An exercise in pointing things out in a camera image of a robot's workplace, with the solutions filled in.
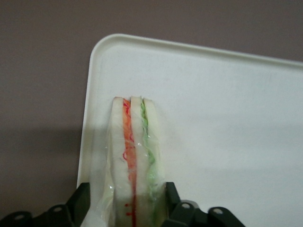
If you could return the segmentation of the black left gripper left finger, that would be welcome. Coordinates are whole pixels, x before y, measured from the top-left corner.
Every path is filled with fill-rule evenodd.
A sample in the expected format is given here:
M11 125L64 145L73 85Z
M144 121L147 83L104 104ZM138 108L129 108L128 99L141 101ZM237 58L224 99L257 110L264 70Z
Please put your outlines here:
M80 227L90 208L90 183L81 183L65 204L52 206L34 217L17 211L0 220L2 227Z

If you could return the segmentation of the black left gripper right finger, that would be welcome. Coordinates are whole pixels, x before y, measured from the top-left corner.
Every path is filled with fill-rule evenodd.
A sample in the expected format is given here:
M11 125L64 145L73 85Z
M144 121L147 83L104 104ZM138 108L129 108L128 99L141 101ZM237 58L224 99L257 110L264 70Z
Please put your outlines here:
M193 201L181 200L173 182L166 183L168 217L164 227L243 227L227 208L212 207L203 212Z

